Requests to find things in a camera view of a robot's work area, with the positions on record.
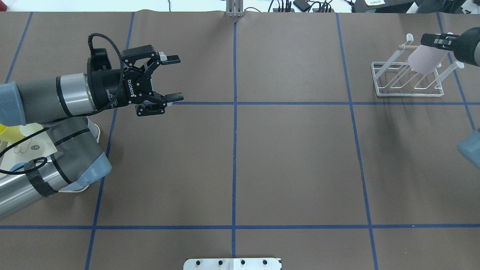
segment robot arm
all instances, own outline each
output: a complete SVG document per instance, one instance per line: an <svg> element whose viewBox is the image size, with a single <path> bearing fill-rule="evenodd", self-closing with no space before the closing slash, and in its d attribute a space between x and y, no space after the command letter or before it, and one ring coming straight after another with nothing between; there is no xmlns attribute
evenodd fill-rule
<svg viewBox="0 0 480 270"><path fill-rule="evenodd" d="M480 65L480 27L474 27L461 35L424 34L420 43L425 46L453 51L460 62Z"/></svg>
<svg viewBox="0 0 480 270"><path fill-rule="evenodd" d="M112 69L106 49L93 48L95 36L112 44L119 69ZM151 45L120 53L108 37L97 33L89 36L88 44L87 74L0 85L0 123L41 123L57 148L49 157L29 161L21 171L0 170L7 174L0 178L0 220L73 182L87 186L110 172L112 167L90 133L85 116L132 103L137 116L163 114L169 104L183 100L182 93L156 93L151 79L160 65L180 63L178 56L166 56ZM141 59L148 60L137 67Z"/></svg>
<svg viewBox="0 0 480 270"><path fill-rule="evenodd" d="M77 182L87 186L107 175L112 166L87 127L86 117L72 117L47 130L57 152L32 172L0 179L0 220ZM24 170L36 166L36 160Z"/></svg>
<svg viewBox="0 0 480 270"><path fill-rule="evenodd" d="M87 74L0 85L0 123L6 126L50 123L73 116L88 116L106 109L137 104L138 116L165 113L167 105L183 100L182 93L160 95L153 90L151 75L160 65L180 63L177 55L156 52L152 45L127 49L120 54L124 68L112 69L106 49L94 49ZM148 59L141 67L141 59Z"/></svg>

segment yellow object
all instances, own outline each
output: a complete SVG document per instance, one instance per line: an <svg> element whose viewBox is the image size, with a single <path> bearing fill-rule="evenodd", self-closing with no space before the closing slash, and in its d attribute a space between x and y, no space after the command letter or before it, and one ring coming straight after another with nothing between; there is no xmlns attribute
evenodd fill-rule
<svg viewBox="0 0 480 270"><path fill-rule="evenodd" d="M20 126L4 126L0 124L0 141L14 143L23 138L25 136L20 132Z"/></svg>

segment blue joint cap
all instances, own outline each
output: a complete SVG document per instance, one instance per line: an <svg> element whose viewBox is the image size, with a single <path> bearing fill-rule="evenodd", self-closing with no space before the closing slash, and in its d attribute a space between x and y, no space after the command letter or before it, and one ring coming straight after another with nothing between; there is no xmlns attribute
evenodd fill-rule
<svg viewBox="0 0 480 270"><path fill-rule="evenodd" d="M0 124L26 125L24 106L15 82L0 85Z"/></svg>
<svg viewBox="0 0 480 270"><path fill-rule="evenodd" d="M88 167L88 169L80 176L77 180L77 184L85 187L102 177L106 176L112 170L112 165L108 161L105 152L102 154Z"/></svg>
<svg viewBox="0 0 480 270"><path fill-rule="evenodd" d="M480 133L478 130L460 142L457 148L462 156L480 169Z"/></svg>

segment black strap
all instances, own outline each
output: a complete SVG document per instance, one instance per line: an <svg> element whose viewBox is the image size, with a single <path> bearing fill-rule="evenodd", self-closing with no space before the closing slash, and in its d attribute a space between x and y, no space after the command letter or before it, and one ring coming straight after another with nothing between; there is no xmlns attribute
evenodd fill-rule
<svg viewBox="0 0 480 270"><path fill-rule="evenodd" d="M24 165L25 170L31 169L35 167L35 162L33 160L27 162ZM35 170L33 172L28 172L25 174L30 181L30 184L34 187L34 189L43 197L50 197L53 194L57 193L47 182L43 181L42 176Z"/></svg>
<svg viewBox="0 0 480 270"><path fill-rule="evenodd" d="M67 184L71 184L72 181L70 181L67 177L67 175L65 175L65 173L63 172L63 170L60 168L60 165L59 163L57 162L57 159L55 158L55 155L54 154L51 154L50 155L50 159L52 160L52 163L53 163L53 166L55 166L55 168L57 168L57 171L59 172L60 176L65 180L65 182L67 182Z"/></svg>
<svg viewBox="0 0 480 270"><path fill-rule="evenodd" d="M60 140L56 141L53 145L58 146L58 145L61 144L61 143L64 143L64 142L66 142L66 141L68 141L68 140L70 140L70 139L72 139L72 138L77 137L78 135L81 135L81 134L86 133L86 132L89 132L89 131L90 131L90 130L89 130L88 128L82 129L82 130L80 130L80 131L77 131L77 132L75 132L75 133L73 133L73 134L70 134L70 135L64 137L63 139L60 139Z"/></svg>
<svg viewBox="0 0 480 270"><path fill-rule="evenodd" d="M65 99L63 98L63 93L61 91L60 77L57 77L56 84L57 84L57 95L59 96L60 104L61 104L61 107L63 108L63 111L68 117L73 117L73 114L71 114L70 111L68 110L67 103L65 103Z"/></svg>

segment metal bracket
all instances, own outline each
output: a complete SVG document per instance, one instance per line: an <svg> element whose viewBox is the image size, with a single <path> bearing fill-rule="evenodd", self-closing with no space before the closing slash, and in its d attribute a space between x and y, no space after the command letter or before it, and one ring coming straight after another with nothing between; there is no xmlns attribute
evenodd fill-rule
<svg viewBox="0 0 480 270"><path fill-rule="evenodd" d="M227 17L243 17L243 0L227 0Z"/></svg>
<svg viewBox="0 0 480 270"><path fill-rule="evenodd" d="M183 270L282 270L280 258L188 259Z"/></svg>

